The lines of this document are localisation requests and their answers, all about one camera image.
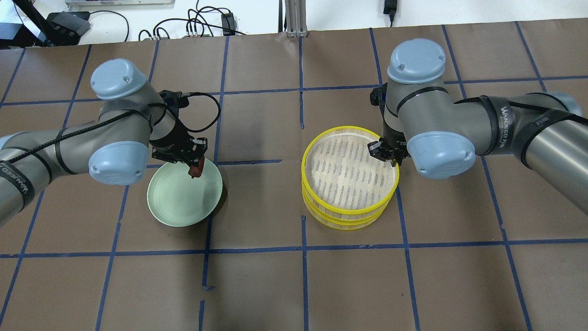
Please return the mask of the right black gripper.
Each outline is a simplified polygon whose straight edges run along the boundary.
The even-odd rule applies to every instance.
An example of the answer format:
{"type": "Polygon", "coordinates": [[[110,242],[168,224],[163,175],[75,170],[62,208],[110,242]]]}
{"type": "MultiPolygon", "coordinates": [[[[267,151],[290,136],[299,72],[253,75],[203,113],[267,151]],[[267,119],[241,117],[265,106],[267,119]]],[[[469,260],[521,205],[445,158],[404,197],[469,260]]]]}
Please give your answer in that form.
{"type": "Polygon", "coordinates": [[[386,122],[383,124],[382,136],[378,141],[367,145],[369,154],[382,162],[391,162],[393,166],[402,166],[403,160],[409,156],[406,138],[403,132],[395,130],[386,122]]]}

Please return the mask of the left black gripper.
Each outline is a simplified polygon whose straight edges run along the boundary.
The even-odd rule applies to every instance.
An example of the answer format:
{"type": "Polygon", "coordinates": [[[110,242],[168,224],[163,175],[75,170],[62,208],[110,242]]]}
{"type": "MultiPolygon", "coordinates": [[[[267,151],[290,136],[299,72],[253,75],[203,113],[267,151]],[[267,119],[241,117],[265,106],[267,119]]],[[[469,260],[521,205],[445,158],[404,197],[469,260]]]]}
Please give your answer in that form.
{"type": "Polygon", "coordinates": [[[202,92],[160,92],[161,103],[151,103],[151,107],[162,107],[163,113],[155,121],[154,127],[170,123],[171,129],[162,138],[151,140],[151,157],[166,163],[184,163],[189,167],[197,164],[197,177],[204,170],[204,154],[208,149],[208,139],[194,138],[183,122],[179,119],[179,109],[189,105],[188,98],[204,96],[202,92]]]}

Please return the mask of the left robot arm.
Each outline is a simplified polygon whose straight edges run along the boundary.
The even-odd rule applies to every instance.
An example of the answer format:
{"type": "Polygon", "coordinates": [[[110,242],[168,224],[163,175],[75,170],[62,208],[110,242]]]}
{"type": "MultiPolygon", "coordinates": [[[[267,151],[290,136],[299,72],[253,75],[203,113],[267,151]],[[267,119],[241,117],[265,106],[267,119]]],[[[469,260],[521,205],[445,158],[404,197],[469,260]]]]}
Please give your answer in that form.
{"type": "Polygon", "coordinates": [[[1,224],[30,205],[55,179],[89,174],[95,181],[130,186],[144,176],[150,158],[183,163],[200,177],[208,140],[194,137],[169,100],[156,92],[128,59],[99,65],[90,85],[103,101],[96,123],[1,138],[1,224]]]}

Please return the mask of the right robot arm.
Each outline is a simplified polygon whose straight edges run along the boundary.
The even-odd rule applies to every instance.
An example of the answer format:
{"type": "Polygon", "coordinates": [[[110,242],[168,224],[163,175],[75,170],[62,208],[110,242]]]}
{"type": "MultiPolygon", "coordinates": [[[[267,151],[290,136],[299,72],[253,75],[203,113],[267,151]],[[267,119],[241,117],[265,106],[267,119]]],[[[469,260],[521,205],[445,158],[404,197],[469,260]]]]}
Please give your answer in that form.
{"type": "Polygon", "coordinates": [[[587,119],[562,92],[478,96],[452,102],[442,80],[447,57],[428,39],[406,40],[391,53],[388,82],[370,102],[384,132],[368,144],[372,157],[446,179],[468,171],[477,156],[514,154],[570,197],[587,192],[587,119]]]}

